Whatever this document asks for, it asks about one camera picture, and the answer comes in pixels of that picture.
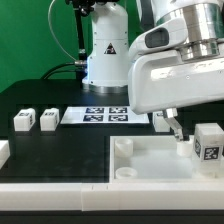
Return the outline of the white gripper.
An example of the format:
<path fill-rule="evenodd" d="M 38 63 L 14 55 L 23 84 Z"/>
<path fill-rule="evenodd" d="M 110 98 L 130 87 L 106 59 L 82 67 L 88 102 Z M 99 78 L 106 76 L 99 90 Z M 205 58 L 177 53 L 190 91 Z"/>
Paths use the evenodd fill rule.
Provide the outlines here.
<path fill-rule="evenodd" d="M 156 68 L 141 57 L 129 73 L 128 95 L 136 114 L 163 110 L 176 140 L 183 141 L 176 108 L 224 99 L 224 58 Z"/>

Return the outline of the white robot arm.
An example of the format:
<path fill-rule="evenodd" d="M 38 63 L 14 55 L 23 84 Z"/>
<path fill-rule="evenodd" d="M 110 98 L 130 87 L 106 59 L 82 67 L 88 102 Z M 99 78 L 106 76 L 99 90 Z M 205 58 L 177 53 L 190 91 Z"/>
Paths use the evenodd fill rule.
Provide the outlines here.
<path fill-rule="evenodd" d="M 128 42 L 128 15 L 99 1 L 83 87 L 127 92 L 133 112 L 161 111 L 178 140 L 181 107 L 224 99 L 224 0 L 136 0 L 144 32 Z"/>

